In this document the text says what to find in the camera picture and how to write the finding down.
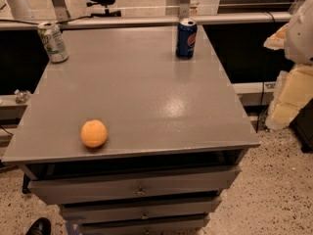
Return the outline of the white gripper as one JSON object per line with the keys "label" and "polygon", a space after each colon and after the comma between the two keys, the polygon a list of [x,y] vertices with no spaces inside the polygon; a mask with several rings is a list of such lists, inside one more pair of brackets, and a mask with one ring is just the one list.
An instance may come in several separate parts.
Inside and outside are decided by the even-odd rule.
{"label": "white gripper", "polygon": [[285,56],[293,61],[291,71],[277,77],[274,98],[265,125],[272,130],[288,127],[299,112],[313,99],[313,0],[305,0],[284,24],[263,43],[265,48],[285,48]]}

